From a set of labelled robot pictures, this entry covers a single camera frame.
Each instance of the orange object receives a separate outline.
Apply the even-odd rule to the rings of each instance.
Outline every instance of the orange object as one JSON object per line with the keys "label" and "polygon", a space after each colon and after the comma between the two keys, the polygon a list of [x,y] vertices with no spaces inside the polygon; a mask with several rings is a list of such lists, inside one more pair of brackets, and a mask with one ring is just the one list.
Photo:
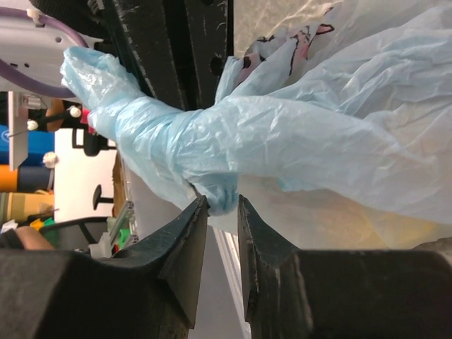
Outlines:
{"label": "orange object", "polygon": [[18,170],[10,171],[8,165],[0,165],[0,192],[17,191]]}

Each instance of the blue plastic bag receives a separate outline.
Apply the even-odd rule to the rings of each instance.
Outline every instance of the blue plastic bag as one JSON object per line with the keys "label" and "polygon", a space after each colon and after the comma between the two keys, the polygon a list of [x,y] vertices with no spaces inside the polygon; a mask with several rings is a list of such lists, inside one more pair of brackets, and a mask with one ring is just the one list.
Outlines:
{"label": "blue plastic bag", "polygon": [[[307,61],[300,46],[315,48],[317,38],[306,36],[306,25],[250,74],[243,76],[243,59],[230,58],[206,110],[182,112],[146,97],[113,56],[93,50],[67,49],[61,72],[92,110],[96,131],[180,208],[194,185],[210,214],[224,215],[237,204],[239,175],[250,174],[276,178],[284,191],[328,189],[370,208],[450,224],[452,6],[403,3],[419,13],[402,13],[400,25],[391,17],[368,36],[348,33],[347,43],[350,23],[331,25],[326,47]],[[329,24],[313,25],[318,32]]]}

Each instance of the blue box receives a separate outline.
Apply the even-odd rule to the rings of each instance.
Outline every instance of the blue box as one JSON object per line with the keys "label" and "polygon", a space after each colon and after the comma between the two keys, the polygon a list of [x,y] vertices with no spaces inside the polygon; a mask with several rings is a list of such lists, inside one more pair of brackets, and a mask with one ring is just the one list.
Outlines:
{"label": "blue box", "polygon": [[[48,132],[29,132],[28,158],[23,163],[27,166],[41,166],[42,157],[47,152],[55,150],[55,135]],[[8,127],[0,125],[0,164],[9,163]]]}

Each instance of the plastic bag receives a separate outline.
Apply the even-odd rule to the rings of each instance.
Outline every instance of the plastic bag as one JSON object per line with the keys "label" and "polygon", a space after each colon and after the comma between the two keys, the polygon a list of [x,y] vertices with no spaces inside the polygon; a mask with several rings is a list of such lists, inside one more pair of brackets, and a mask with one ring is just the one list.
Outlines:
{"label": "plastic bag", "polygon": [[[193,184],[211,215],[231,211],[240,175],[239,192],[299,246],[414,246],[438,237],[433,229],[452,233],[435,224],[452,220],[452,7],[372,2],[345,1],[328,7],[323,21],[280,31],[282,43],[264,62],[230,58],[217,103],[206,111],[181,112],[146,97],[112,56],[77,47],[65,52],[64,84],[131,170],[180,208],[192,200]],[[332,30],[318,35],[321,25]],[[249,55],[265,48],[254,45]],[[256,192],[267,210],[250,196]],[[337,234],[322,230],[328,223],[319,213],[305,220],[308,207],[330,211]],[[341,215],[351,210],[358,218],[348,227]],[[398,241],[385,232],[385,214],[430,221],[416,220],[420,232]],[[223,223],[230,217],[210,223],[235,232],[235,215]]]}

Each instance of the purple tube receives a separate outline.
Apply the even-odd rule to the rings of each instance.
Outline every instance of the purple tube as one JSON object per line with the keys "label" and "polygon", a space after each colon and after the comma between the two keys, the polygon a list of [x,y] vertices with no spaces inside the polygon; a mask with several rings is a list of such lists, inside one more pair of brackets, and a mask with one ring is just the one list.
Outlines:
{"label": "purple tube", "polygon": [[[26,11],[22,11],[16,8],[0,7],[0,16],[7,16],[9,18],[20,18],[25,20],[32,20]],[[78,45],[82,47],[88,47],[86,41],[81,37],[78,32],[73,30],[67,25],[64,25],[61,21],[50,16],[40,16],[40,22],[50,27],[56,28],[64,33],[66,33],[71,39]],[[0,77],[15,83],[17,86],[29,90],[32,93],[37,93],[39,95],[44,95],[46,97],[57,97],[61,99],[66,99],[70,97],[75,97],[75,95],[65,87],[56,87],[46,85],[40,81],[26,76],[14,67],[8,65],[5,61],[0,59]]]}

